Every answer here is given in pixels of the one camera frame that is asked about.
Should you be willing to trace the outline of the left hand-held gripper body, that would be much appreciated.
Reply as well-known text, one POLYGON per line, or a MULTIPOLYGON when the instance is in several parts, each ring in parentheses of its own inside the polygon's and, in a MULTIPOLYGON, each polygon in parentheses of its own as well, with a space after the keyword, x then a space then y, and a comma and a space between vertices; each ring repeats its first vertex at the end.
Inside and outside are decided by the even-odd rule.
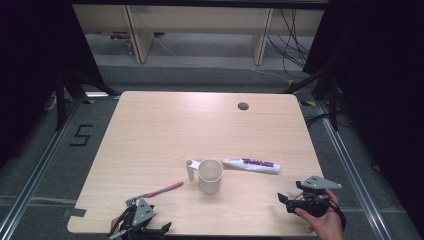
POLYGON ((138 204, 132 204, 129 212, 124 215, 123 222, 120 226, 121 231, 125 231, 121 235, 122 240, 147 240, 145 233, 148 231, 147 226, 155 216, 154 206, 149 205, 144 199, 138 204))

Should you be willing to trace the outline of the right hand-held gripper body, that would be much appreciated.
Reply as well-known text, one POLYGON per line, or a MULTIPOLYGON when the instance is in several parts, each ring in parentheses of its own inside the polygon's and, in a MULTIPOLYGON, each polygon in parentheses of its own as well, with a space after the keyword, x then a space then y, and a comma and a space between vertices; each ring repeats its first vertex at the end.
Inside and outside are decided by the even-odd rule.
POLYGON ((342 185, 313 175, 306 180, 297 181, 296 187, 301 190, 301 199, 289 200, 285 205, 293 204, 295 209, 300 208, 314 217, 321 217, 331 206, 326 190, 341 189, 342 185))

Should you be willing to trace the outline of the pink toothbrush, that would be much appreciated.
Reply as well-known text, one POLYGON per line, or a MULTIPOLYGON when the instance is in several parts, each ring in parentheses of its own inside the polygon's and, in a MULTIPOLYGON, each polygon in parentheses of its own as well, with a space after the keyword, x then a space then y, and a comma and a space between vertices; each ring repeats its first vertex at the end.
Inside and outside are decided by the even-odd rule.
POLYGON ((177 182, 175 184, 172 184, 170 186, 167 186, 165 188, 162 188, 162 189, 159 189, 159 190, 156 190, 156 191, 153 191, 153 192, 144 193, 144 194, 141 194, 141 195, 131 197, 131 198, 125 200, 125 204, 126 204, 126 206, 130 206, 132 204, 135 204, 137 200, 140 200, 142 198, 152 198, 156 195, 177 189, 177 188, 183 186, 183 184, 184 184, 184 182, 177 182))

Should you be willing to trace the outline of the white purple toothpaste tube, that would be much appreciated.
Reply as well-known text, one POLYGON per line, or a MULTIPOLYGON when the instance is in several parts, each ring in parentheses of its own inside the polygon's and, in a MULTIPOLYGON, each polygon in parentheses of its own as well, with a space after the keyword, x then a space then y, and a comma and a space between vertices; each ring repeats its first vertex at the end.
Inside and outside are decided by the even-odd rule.
POLYGON ((279 164, 249 158, 224 159, 222 163, 246 171, 267 174, 278 174, 281 170, 281 166, 279 164))

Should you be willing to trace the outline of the white cup with handle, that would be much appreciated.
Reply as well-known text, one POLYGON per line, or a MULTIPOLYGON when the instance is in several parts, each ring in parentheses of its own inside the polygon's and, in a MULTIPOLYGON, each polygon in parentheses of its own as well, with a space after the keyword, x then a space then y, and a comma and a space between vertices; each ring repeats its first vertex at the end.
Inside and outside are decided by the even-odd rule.
POLYGON ((195 173, 198 176, 199 189, 203 193, 214 194, 220 189, 223 166, 219 161, 214 159, 206 159, 201 162, 187 160, 185 165, 190 180, 194 179, 195 173))

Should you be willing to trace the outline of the person's right hand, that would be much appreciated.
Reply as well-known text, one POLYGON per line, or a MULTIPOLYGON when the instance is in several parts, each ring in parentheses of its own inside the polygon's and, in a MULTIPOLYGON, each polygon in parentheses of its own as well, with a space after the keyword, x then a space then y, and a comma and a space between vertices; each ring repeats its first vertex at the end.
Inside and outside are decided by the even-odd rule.
POLYGON ((300 208, 296 208, 295 213, 309 224, 305 230, 307 234, 315 233, 320 240, 345 240, 342 221, 334 209, 328 208, 319 218, 300 208))

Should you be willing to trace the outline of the grey tape strip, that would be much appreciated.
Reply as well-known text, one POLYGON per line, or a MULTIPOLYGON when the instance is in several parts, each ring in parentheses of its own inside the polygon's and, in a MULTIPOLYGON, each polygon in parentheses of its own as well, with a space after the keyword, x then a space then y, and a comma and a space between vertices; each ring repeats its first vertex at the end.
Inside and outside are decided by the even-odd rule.
POLYGON ((63 213, 64 217, 84 217, 86 214, 86 209, 79 209, 79 208, 69 208, 66 209, 63 213))

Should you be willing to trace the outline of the black metal stand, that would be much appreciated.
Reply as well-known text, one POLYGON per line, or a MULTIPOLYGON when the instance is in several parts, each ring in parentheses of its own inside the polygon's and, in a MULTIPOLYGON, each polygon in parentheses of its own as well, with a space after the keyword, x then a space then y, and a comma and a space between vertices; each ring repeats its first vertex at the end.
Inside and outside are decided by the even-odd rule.
POLYGON ((91 85, 109 96, 119 96, 120 92, 106 86, 102 77, 91 78, 88 75, 71 68, 60 67, 55 77, 55 94, 57 106, 57 126, 61 129, 67 120, 65 107, 65 92, 68 92, 75 100, 82 100, 87 94, 82 88, 82 84, 91 85))
POLYGON ((316 85, 312 91, 312 97, 314 100, 327 99, 329 101, 329 121, 333 129, 337 131, 337 79, 331 69, 324 67, 318 70, 298 84, 293 84, 283 90, 282 94, 292 94, 313 82, 316 82, 316 85))

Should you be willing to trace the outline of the black curtain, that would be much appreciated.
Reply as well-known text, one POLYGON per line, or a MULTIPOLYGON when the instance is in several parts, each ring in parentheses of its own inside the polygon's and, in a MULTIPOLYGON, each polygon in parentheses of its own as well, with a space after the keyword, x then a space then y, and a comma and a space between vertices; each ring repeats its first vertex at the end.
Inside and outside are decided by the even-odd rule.
POLYGON ((362 12, 335 76, 362 140, 424 237, 424 0, 325 0, 304 71, 327 62, 362 12))
POLYGON ((0 168, 23 143, 61 78, 104 84, 72 0, 0 0, 0 168))

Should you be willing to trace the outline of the small colourful clutter under shelf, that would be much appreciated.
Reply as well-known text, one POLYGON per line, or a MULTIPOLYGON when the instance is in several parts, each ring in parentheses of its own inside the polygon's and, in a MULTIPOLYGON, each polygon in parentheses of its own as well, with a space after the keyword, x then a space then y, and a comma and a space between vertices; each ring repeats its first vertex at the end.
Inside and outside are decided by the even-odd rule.
POLYGON ((112 33, 109 34, 109 38, 111 40, 114 40, 114 41, 124 40, 125 45, 126 45, 126 49, 127 49, 127 53, 129 55, 134 54, 133 45, 132 45, 132 42, 131 42, 131 37, 130 37, 130 34, 128 32, 112 32, 112 33))

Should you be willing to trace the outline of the light wooden shelf unit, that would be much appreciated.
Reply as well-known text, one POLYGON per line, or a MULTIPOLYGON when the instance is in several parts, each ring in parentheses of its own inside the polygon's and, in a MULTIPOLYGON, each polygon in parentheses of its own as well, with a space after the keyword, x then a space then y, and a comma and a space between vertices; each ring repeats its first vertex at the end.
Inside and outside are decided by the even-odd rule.
POLYGON ((136 61, 146 61, 154 33, 241 34, 251 37, 254 63, 262 63, 268 35, 314 36, 323 12, 277 8, 165 7, 75 4, 85 33, 127 32, 136 61))

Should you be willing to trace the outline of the aluminium floor rail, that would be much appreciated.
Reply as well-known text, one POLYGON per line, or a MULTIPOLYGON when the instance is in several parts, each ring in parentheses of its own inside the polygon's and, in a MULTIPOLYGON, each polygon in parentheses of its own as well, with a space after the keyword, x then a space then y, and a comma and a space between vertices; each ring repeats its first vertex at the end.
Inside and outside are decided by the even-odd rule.
POLYGON ((19 194, 13 198, 10 209, 0 222, 0 240, 9 240, 13 235, 81 103, 81 100, 73 100, 69 108, 65 110, 65 119, 63 122, 59 122, 59 127, 54 128, 54 132, 47 146, 44 148, 42 155, 37 159, 36 165, 31 170, 31 174, 27 178, 25 185, 19 194))
POLYGON ((337 155, 343 165, 346 175, 364 211, 364 214, 376 236, 377 240, 393 240, 385 220, 372 200, 368 189, 357 171, 352 158, 334 124, 328 119, 323 120, 325 129, 335 147, 337 155))

